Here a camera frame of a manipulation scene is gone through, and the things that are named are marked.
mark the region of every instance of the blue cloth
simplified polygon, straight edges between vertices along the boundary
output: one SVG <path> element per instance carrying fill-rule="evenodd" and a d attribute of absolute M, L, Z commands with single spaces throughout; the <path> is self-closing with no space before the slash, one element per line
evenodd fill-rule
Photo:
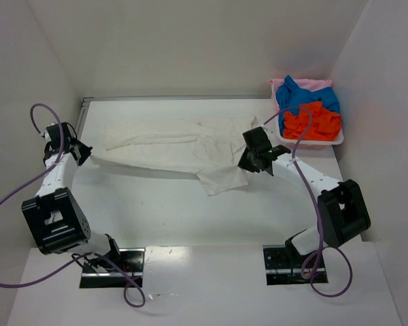
<path fill-rule="evenodd" d="M 282 84 L 276 93 L 279 109 L 287 107 L 298 107 L 300 104 L 308 104 L 316 101 L 321 101 L 325 109 L 329 111 L 340 113 L 339 100 L 331 87 L 325 87 L 321 90 L 312 92 L 304 88 L 300 88 L 298 84 L 290 77 L 284 78 Z M 299 114 L 298 108 L 289 109 L 286 112 L 291 112 L 295 115 Z M 284 114 L 278 116 L 279 132 L 283 135 L 284 129 Z"/>

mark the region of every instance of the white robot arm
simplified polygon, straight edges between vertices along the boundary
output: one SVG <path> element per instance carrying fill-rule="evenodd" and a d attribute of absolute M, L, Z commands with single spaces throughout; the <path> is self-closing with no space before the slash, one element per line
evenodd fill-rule
<path fill-rule="evenodd" d="M 47 127 L 44 138 L 46 168 L 55 164 L 48 173 L 35 197 L 22 203 L 22 212 L 29 225 L 39 250 L 50 253 L 98 253 L 119 263 L 120 252 L 115 240 L 107 234 L 91 231 L 88 220 L 71 193 L 71 184 L 79 166 L 89 157 L 91 147 L 77 140 L 62 123 L 64 147 L 61 160 L 57 163 L 60 137 L 58 125 Z M 86 257 L 95 268 L 111 270 L 112 267 L 95 255 Z"/>
<path fill-rule="evenodd" d="M 266 171 L 272 176 L 275 174 L 293 184 L 301 192 L 307 191 L 288 148 L 282 145 L 272 147 L 262 127 L 245 132 L 243 137 L 246 149 L 238 167 L 253 173 Z M 298 158 L 295 160 L 317 200 L 322 218 L 325 247 L 338 248 L 370 227 L 369 214 L 360 187 L 356 182 L 336 180 Z M 318 247 L 317 225 L 311 226 L 286 241 L 286 249 L 300 256 L 305 256 L 317 250 Z"/>

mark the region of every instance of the white towel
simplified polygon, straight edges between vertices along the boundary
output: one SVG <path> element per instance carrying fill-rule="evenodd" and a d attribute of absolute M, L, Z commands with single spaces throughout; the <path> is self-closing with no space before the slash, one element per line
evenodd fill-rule
<path fill-rule="evenodd" d="M 207 195 L 248 184 L 237 168 L 245 147 L 242 134 L 255 117 L 109 121 L 104 148 L 92 155 L 103 161 L 192 173 Z"/>

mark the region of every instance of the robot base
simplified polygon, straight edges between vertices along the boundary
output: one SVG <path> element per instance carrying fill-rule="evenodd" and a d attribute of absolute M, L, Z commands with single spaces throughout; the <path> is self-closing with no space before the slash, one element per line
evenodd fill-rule
<path fill-rule="evenodd" d="M 287 256 L 286 246 L 264 246 L 263 255 L 265 259 L 266 281 L 268 285 L 287 285 L 287 284 L 305 284 L 309 280 L 305 280 L 301 276 L 301 266 L 306 256 L 291 257 Z M 312 261 L 307 266 L 313 267 Z M 314 278 L 314 283 L 327 283 L 328 277 L 324 262 L 320 264 L 318 272 L 323 272 Z"/>
<path fill-rule="evenodd" d="M 123 271 L 134 277 L 135 282 L 141 287 L 143 277 L 143 262 L 145 249 L 120 249 Z M 98 289 L 107 287 L 125 287 L 126 280 L 119 272 L 106 272 L 101 268 L 93 268 L 86 262 L 80 279 L 81 289 Z"/>

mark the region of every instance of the white wall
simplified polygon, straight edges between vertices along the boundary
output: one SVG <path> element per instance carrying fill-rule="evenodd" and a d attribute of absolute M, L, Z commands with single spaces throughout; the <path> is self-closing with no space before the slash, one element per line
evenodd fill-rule
<path fill-rule="evenodd" d="M 28 0 L 80 96 L 269 94 L 326 77 L 366 0 Z"/>
<path fill-rule="evenodd" d="M 72 123 L 79 98 L 24 0 L 0 1 L 0 198 L 44 169 L 45 143 L 30 123 L 33 103 L 45 102 Z M 54 121 L 39 110 L 41 126 Z M 33 246 L 20 211 L 35 187 L 0 209 L 0 280 L 19 283 Z M 7 323 L 15 290 L 0 289 L 0 325 Z"/>
<path fill-rule="evenodd" d="M 341 102 L 341 172 L 361 185 L 401 320 L 408 325 L 408 0 L 369 1 L 330 78 Z"/>

